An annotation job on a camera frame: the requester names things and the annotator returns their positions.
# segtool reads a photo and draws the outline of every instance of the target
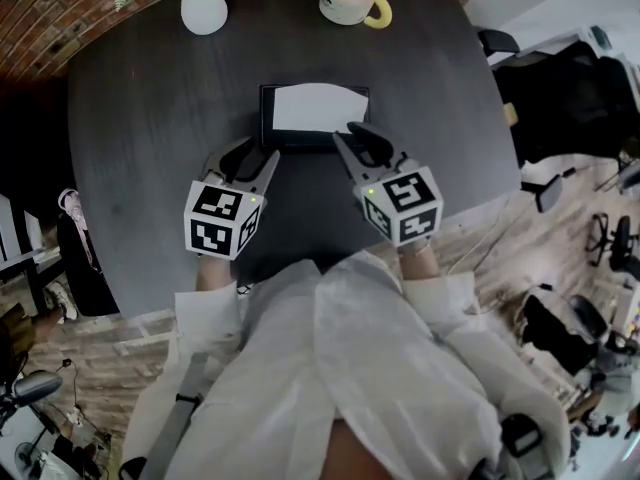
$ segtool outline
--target dark table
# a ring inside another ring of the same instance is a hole
[[[125,316],[171,307],[194,285],[184,249],[191,180],[222,143],[256,133],[261,84],[366,86],[371,120],[428,164],[452,215],[516,190],[502,103],[457,0],[389,0],[391,26],[341,27],[318,0],[227,0],[199,37],[166,0],[71,62],[73,164],[90,234]],[[359,216],[337,154],[287,155],[260,230],[240,256],[264,277],[305,252],[327,262],[379,242]]]

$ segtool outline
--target brick wall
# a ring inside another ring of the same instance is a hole
[[[0,77],[47,78],[83,46],[158,0],[0,0]]]

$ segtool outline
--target white paper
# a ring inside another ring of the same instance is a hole
[[[331,84],[301,84],[275,91],[274,130],[349,133],[347,123],[364,121],[369,98]]]

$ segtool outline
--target vase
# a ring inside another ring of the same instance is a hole
[[[180,14],[185,27],[194,34],[213,34],[227,21],[227,2],[224,0],[182,0]]]

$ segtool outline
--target yellow mug handle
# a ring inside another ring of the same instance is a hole
[[[391,11],[391,6],[387,0],[373,0],[378,9],[380,9],[380,17],[372,18],[371,16],[367,16],[364,19],[364,24],[371,28],[385,28],[391,24],[391,20],[393,19],[393,11]]]

